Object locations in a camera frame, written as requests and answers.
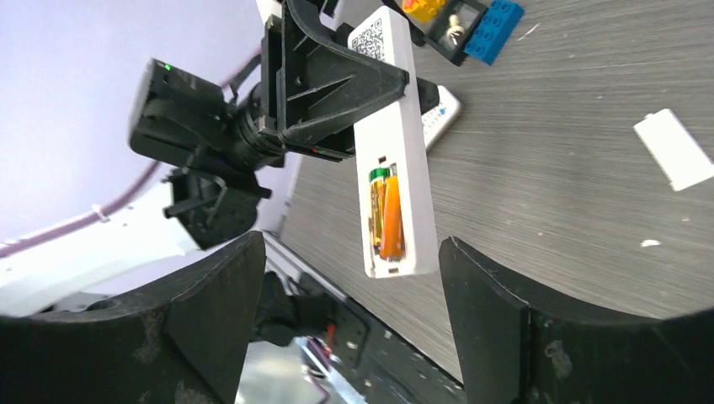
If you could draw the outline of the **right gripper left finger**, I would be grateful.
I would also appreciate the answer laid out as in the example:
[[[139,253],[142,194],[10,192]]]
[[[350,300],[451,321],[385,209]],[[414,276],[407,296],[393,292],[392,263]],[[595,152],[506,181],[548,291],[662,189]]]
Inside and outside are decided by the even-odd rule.
[[[250,231],[86,311],[3,316],[2,402],[234,402],[264,263]]]

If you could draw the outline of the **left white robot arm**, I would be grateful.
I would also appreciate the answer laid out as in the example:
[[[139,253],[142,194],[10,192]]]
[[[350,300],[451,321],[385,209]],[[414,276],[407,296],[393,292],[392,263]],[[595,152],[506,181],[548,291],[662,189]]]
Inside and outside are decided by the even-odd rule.
[[[130,118],[132,151],[173,166],[113,212],[27,251],[1,251],[1,312],[28,316],[146,263],[207,250],[248,231],[269,189],[256,173],[288,154],[357,167],[365,272],[435,271],[436,233],[422,115],[438,88],[415,72],[411,22],[381,6],[330,29],[313,1],[262,11],[261,69],[245,97],[156,59]]]

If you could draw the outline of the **long white remote control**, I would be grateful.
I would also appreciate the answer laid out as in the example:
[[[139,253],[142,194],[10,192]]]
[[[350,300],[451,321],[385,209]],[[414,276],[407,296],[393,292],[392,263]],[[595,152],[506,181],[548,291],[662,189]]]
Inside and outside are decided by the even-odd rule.
[[[381,279],[435,272],[439,242],[409,22],[397,11],[381,6],[349,35],[348,47],[409,75],[398,101],[354,125],[365,273]],[[370,234],[369,176],[378,167],[394,168],[399,186],[405,253],[396,262],[385,261],[374,252]]]

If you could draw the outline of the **orange battery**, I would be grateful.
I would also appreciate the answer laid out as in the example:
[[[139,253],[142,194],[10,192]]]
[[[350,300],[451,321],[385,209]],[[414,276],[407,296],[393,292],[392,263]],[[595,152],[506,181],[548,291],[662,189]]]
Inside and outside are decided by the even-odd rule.
[[[380,257],[386,261],[399,261],[404,255],[404,242],[399,184],[396,175],[386,179],[382,221]]]

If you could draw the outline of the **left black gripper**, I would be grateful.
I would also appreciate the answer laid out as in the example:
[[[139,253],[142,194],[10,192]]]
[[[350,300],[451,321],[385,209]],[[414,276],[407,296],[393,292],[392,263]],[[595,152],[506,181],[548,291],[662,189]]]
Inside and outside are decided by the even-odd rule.
[[[265,25],[261,82],[240,105],[234,156],[277,167],[288,152],[340,162],[354,155],[355,123],[400,99],[406,71],[334,41],[308,1],[286,1]],[[440,103],[439,86],[417,78],[420,114]]]

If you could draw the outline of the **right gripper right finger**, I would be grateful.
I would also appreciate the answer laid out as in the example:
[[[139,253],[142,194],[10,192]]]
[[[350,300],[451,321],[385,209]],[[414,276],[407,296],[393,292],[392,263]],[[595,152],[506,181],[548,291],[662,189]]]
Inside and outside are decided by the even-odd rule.
[[[597,306],[456,237],[439,260],[470,403],[712,402],[712,309],[656,319]]]

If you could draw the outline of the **white battery cover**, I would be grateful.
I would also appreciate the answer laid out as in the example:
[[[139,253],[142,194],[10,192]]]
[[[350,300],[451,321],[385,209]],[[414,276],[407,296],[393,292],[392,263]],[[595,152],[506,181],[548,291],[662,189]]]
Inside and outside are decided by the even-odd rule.
[[[713,161],[671,109],[646,115],[633,130],[674,192],[713,178]]]

